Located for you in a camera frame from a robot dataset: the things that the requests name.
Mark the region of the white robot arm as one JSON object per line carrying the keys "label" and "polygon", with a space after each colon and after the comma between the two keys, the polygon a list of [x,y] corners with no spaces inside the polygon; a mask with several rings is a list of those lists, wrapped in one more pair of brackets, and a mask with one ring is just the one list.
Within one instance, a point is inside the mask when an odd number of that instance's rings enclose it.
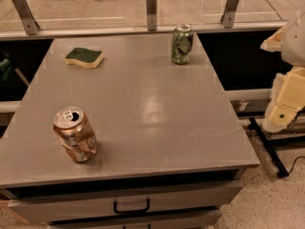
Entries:
{"label": "white robot arm", "polygon": [[263,128],[271,133],[285,129],[305,107],[305,10],[299,9],[286,26],[265,39],[260,48],[281,52],[281,59],[293,67],[274,78],[271,101],[267,106]]}

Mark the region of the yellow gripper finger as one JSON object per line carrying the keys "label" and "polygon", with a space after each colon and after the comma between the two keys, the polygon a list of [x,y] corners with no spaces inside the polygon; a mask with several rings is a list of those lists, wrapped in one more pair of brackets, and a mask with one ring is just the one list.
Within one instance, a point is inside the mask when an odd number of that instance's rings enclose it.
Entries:
{"label": "yellow gripper finger", "polygon": [[286,74],[278,73],[273,82],[263,128],[270,133],[284,130],[304,107],[305,68],[293,67]]}

